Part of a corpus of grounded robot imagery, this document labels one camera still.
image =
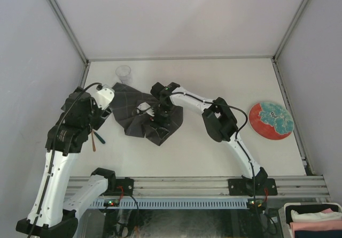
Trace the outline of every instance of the metal corner post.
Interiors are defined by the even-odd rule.
[[[297,146],[298,146],[300,155],[302,158],[304,158],[307,161],[307,164],[310,167],[311,173],[314,174],[314,170],[312,169],[312,166],[313,166],[312,161],[311,161],[311,159],[307,153],[304,142],[303,142],[301,135],[300,135],[300,132],[298,130],[298,122],[296,121],[296,117],[295,117],[294,112],[293,112],[293,107],[291,105],[291,101],[290,101],[290,99],[287,95],[287,92],[286,92],[286,86],[283,82],[281,71],[280,71],[280,69],[278,67],[278,63],[275,59],[272,59],[272,65],[273,65],[273,69],[274,69],[274,72],[275,72],[276,77],[277,77],[277,81],[278,81],[279,88],[280,88],[280,91],[281,91],[282,96],[283,96],[285,106],[286,106],[287,110],[290,112],[290,114],[294,120],[293,134],[294,134],[294,137],[296,138],[296,142],[297,142]]]
[[[47,0],[49,5],[51,6],[54,14],[56,15],[59,23],[61,24],[63,30],[65,31],[66,35],[68,36],[68,38],[70,39],[73,47],[75,48],[75,50],[77,51],[77,53],[79,54],[81,60],[83,61],[84,65],[87,66],[88,64],[88,60],[86,58],[86,55],[84,54],[74,32],[72,31],[68,21],[66,20],[60,6],[58,5],[56,0]]]
[[[297,26],[298,22],[300,21],[304,11],[306,10],[308,4],[309,4],[310,0],[302,0],[293,19],[291,20],[291,23],[289,25],[289,27],[287,28],[285,35],[283,36],[276,52],[274,55],[274,60],[278,60],[279,56],[281,55],[282,51],[284,50],[291,34],[294,31],[294,28]]]

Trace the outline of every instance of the white enclosure wall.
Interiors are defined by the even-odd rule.
[[[0,0],[0,230],[15,231],[42,178],[48,130],[83,64],[46,0]]]
[[[301,0],[57,0],[89,59],[273,56]]]
[[[317,174],[342,203],[342,0],[312,0],[279,59]]]

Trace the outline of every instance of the navy cloth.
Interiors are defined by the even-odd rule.
[[[295,231],[294,238],[342,238],[342,230]]]

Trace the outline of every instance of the gray cloth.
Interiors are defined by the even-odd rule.
[[[161,145],[168,139],[183,122],[183,108],[176,106],[170,113],[170,124],[160,126],[151,121],[151,116],[146,114],[135,115],[136,108],[143,102],[149,105],[157,105],[158,100],[146,93],[121,83],[113,87],[115,91],[111,109],[115,120],[123,127],[126,135],[145,137],[156,145]]]

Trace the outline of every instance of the red plate with floral pattern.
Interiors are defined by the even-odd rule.
[[[277,103],[261,102],[251,108],[250,123],[265,138],[280,140],[293,132],[293,118],[288,110]]]

